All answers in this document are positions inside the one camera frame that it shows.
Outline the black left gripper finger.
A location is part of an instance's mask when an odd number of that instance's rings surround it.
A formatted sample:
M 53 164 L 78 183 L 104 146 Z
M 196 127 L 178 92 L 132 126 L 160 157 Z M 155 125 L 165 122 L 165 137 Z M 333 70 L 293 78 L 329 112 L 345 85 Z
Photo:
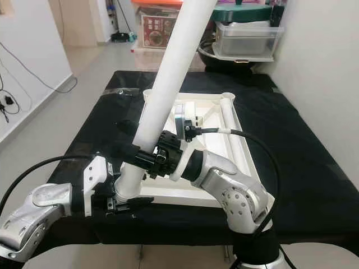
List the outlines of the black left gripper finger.
M 142 207 L 147 207 L 154 202 L 154 197 L 135 197 L 125 202 L 118 202 L 116 205 L 116 212 L 128 212 L 131 210 L 138 210 Z

